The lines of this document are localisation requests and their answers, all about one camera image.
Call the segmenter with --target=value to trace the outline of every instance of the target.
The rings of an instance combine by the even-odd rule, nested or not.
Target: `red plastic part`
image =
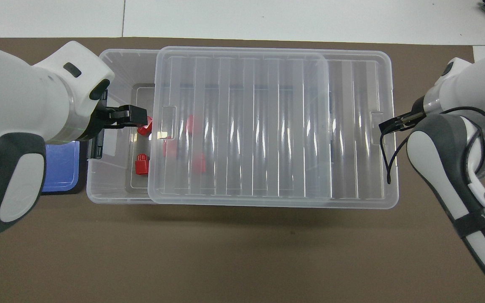
[[[149,173],[149,161],[146,154],[139,154],[134,162],[137,175],[147,175]]]
[[[187,133],[189,135],[194,131],[194,115],[188,115],[187,118]]]
[[[138,127],[138,134],[142,136],[149,136],[152,131],[152,118],[147,116],[147,125]]]
[[[205,162],[205,154],[202,154],[202,173],[206,172],[206,165],[207,163]]]

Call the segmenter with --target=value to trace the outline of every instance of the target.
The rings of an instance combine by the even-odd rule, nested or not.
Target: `plastic lid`
[[[46,145],[46,176],[42,192],[72,190],[78,181],[80,143]]]
[[[344,63],[349,63],[350,74]],[[358,63],[365,79],[356,84]],[[378,68],[386,72],[380,75]],[[396,171],[395,184],[387,190],[372,131],[383,116],[392,115],[390,73],[388,57],[380,52],[162,49],[154,107],[149,109],[154,121],[150,198],[156,203],[362,208],[375,200],[381,202],[375,208],[392,207],[397,201]],[[379,101],[379,94],[383,98],[373,88],[379,81],[386,96],[381,109],[387,112],[379,102],[375,109],[361,108],[361,101],[369,103],[368,87],[376,94],[372,100]],[[356,100],[356,85],[364,86],[363,100]],[[337,93],[351,100],[335,100]],[[345,148],[352,143],[354,149]],[[393,149],[393,141],[387,144]],[[346,150],[354,153],[352,158]],[[365,167],[357,166],[359,157]],[[345,180],[335,177],[342,169],[347,169],[346,176],[355,175],[348,180],[354,191],[345,190]],[[370,183],[379,184],[367,196],[358,190],[371,186],[366,178],[359,179],[364,173],[377,176]]]

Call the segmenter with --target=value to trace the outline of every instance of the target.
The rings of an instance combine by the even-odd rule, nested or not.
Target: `black cable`
[[[389,166],[387,166],[386,168],[386,182],[388,184],[391,183],[391,179],[392,179],[392,177],[390,176],[390,172],[392,171],[392,164],[394,163],[394,160],[396,159],[396,156],[398,155],[402,147],[408,142],[409,137],[410,137],[410,134],[402,141],[402,143],[400,143],[400,145],[398,145],[398,148],[396,148],[396,150],[394,151],[394,154],[392,154],[392,157],[390,158]]]
[[[471,124],[474,125],[477,128],[477,131],[479,132],[478,138],[480,139],[480,146],[481,146],[481,149],[480,149],[480,152],[481,152],[480,159],[481,159],[481,161],[480,161],[477,169],[475,169],[475,174],[478,174],[478,172],[480,171],[480,169],[482,167],[482,164],[484,163],[483,159],[485,158],[485,140],[484,140],[484,136],[483,136],[483,132],[482,132],[482,127],[480,127],[480,125],[476,124],[475,122],[473,122],[468,117],[465,117],[465,116],[462,116],[462,117],[464,117],[469,122],[471,122]]]
[[[458,107],[454,107],[453,109],[447,109],[446,111],[442,111],[441,114],[448,114],[448,113],[452,113],[452,112],[455,112],[455,111],[475,111],[481,115],[483,115],[485,117],[485,111],[481,110],[481,109],[477,109],[477,107],[472,107],[472,106],[458,106]],[[481,138],[481,140],[483,140],[483,138],[481,137],[481,128],[480,126],[478,126],[477,124],[473,123],[473,125],[475,127],[477,127],[477,133],[471,138],[471,140],[469,141],[469,143],[467,144],[466,148],[467,150],[470,149],[470,147],[474,144],[474,141],[477,139],[477,138]],[[381,153],[383,154],[383,162],[385,162],[385,168],[386,168],[386,181],[388,184],[391,183],[391,170],[392,170],[392,164],[394,163],[394,160],[396,159],[396,156],[398,155],[398,153],[400,152],[400,150],[402,149],[402,147],[407,143],[408,139],[409,139],[409,136],[407,136],[403,141],[402,143],[400,143],[400,145],[398,146],[398,148],[394,151],[394,154],[392,155],[391,159],[390,159],[390,162],[387,161],[386,159],[386,154],[385,154],[385,146],[383,144],[383,138],[385,137],[386,134],[388,134],[390,132],[390,130],[394,127],[394,125],[391,125],[387,128],[385,128],[383,130],[383,132],[381,132],[381,136],[379,137],[379,146],[381,147]],[[407,128],[404,128],[402,130],[408,130],[408,129],[411,129],[415,127],[415,125],[412,125],[412,126],[409,126]]]
[[[477,109],[477,107],[472,107],[472,106],[458,106],[454,107],[453,109],[447,109],[446,111],[442,111],[441,114],[448,114],[452,113],[455,111],[475,111],[479,113],[480,115],[483,115],[485,117],[485,111],[481,109]]]
[[[464,170],[465,170],[464,174],[466,177],[467,184],[471,182],[471,178],[469,177],[469,167],[468,167],[469,153],[471,151],[471,148],[473,147],[473,144],[480,137],[480,135],[481,135],[481,132],[480,132],[480,129],[478,128],[477,131],[471,137],[471,139],[469,139],[469,142],[467,142],[467,145],[465,146],[465,153],[462,161],[464,165]]]

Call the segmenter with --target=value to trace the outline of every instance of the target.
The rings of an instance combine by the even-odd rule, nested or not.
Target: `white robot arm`
[[[147,124],[144,109],[100,105],[113,79],[109,67],[77,42],[34,66],[0,50],[0,232],[37,201],[46,143],[88,140],[102,128]]]
[[[380,127],[413,129],[401,145],[485,274],[485,59],[454,58],[410,113]]]

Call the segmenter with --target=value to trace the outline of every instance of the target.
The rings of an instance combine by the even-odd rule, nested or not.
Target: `transparent plastic box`
[[[146,70],[152,56],[155,73]],[[153,131],[106,133],[117,138],[116,155],[90,160],[94,202],[387,209],[398,201],[397,169],[387,184],[379,149],[378,125],[393,117],[383,52],[170,46],[101,58],[116,74],[108,101],[145,107]],[[394,147],[391,136],[387,154]],[[148,178],[133,173],[138,153],[150,156]]]

